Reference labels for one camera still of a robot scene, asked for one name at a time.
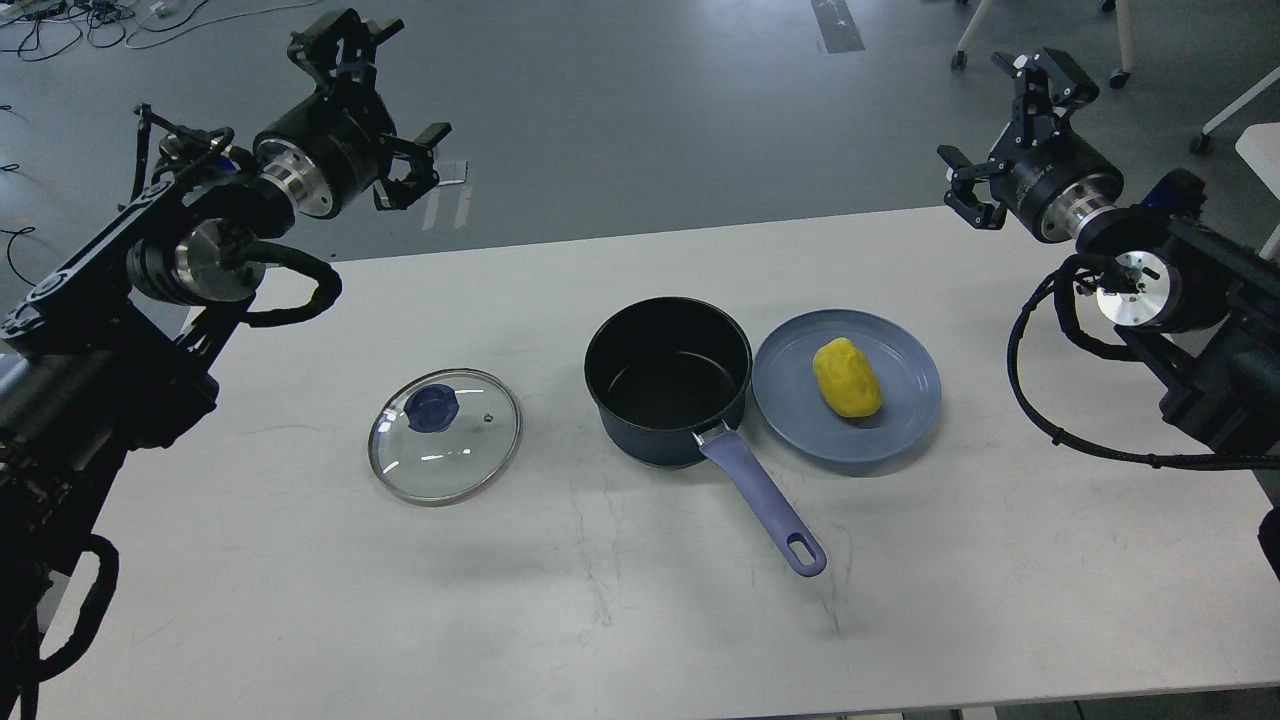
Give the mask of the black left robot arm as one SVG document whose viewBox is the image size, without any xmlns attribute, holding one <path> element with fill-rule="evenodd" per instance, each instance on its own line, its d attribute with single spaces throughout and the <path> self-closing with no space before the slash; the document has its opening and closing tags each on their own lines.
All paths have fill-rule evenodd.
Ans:
<svg viewBox="0 0 1280 720">
<path fill-rule="evenodd" d="M 308 322 L 339 299 L 334 266 L 282 242 L 364 192 L 404 210 L 440 181 L 451 124 L 402 138 L 376 88 L 404 27 L 353 8 L 292 35 L 314 91 L 248 147 L 229 127 L 140 119 L 131 200 L 3 318 L 3 716 L 79 661 L 116 592 L 93 532 L 128 454 L 170 447 L 216 406 L 211 366 L 241 327 Z"/>
</svg>

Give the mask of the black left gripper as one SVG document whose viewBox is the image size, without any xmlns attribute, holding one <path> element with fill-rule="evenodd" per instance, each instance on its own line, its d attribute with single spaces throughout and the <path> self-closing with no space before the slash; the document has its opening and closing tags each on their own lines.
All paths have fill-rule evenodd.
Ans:
<svg viewBox="0 0 1280 720">
<path fill-rule="evenodd" d="M 315 92 L 256 135 L 253 156 L 298 213 L 332 219 L 370 186 L 376 210 L 403 211 L 438 187 L 436 149 L 453 126 L 401 138 L 376 91 L 378 49 L 403 29 L 347 8 L 291 35 L 287 58 Z"/>
</svg>

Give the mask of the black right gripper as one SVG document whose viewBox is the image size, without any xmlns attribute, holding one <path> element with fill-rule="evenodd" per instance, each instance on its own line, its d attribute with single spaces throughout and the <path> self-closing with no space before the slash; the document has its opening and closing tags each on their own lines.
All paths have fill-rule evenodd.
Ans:
<svg viewBox="0 0 1280 720">
<path fill-rule="evenodd" d="M 943 201 L 978 231 L 1001 231 L 1009 210 L 1042 243 L 1074 240 L 1080 222 L 1070 218 L 1071 208 L 1082 199 L 1111 205 L 1124 188 L 1123 173 L 1070 131 L 1073 114 L 1098 99 L 1100 86 L 1057 49 L 993 53 L 991 60 L 1014 81 L 1009 129 L 988 161 L 975 164 L 952 145 L 936 149 L 947 167 Z M 984 182 L 992 202 L 978 197 Z"/>
</svg>

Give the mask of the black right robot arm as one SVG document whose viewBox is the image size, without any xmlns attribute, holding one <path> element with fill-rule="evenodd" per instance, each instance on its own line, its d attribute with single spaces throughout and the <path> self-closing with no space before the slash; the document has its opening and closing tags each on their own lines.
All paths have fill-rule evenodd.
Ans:
<svg viewBox="0 0 1280 720">
<path fill-rule="evenodd" d="M 1020 410 L 1053 445 L 1093 457 L 1188 471 L 1276 470 L 1277 266 L 1202 223 L 1204 182 L 1185 169 L 1165 174 L 1140 202 L 1119 204 L 1121 172 L 1071 126 L 1100 88 L 1068 53 L 1042 47 L 992 60 L 1014 82 L 1009 123 L 979 161 L 938 146 L 948 168 L 943 200 L 979 231 L 1015 217 L 1036 241 L 1074 246 L 1010 331 L 1006 373 Z M 1044 300 L 1075 347 L 1152 372 L 1165 388 L 1161 418 L 1204 452 L 1110 448 L 1034 407 L 1021 387 L 1020 346 Z"/>
</svg>

